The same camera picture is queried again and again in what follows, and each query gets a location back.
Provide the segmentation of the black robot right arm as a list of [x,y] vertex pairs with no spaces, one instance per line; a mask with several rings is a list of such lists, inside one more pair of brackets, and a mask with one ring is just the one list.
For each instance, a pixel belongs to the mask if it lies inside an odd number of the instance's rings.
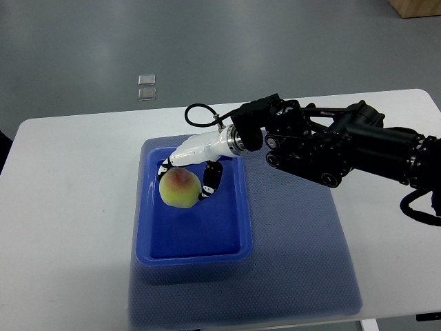
[[401,127],[384,128],[385,115],[364,101],[346,108],[301,107],[277,94],[244,103],[232,122],[246,150],[267,145],[268,164],[336,188],[353,169],[414,191],[400,202],[408,217],[440,225],[440,140]]

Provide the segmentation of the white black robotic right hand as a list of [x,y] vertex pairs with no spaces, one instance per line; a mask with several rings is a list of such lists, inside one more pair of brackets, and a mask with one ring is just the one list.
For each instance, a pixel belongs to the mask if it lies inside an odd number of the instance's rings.
[[200,201],[212,196],[221,183],[223,167],[221,157],[241,157],[247,153],[245,146],[234,125],[217,131],[195,134],[187,138],[168,156],[159,167],[157,179],[172,168],[187,167],[205,162]]

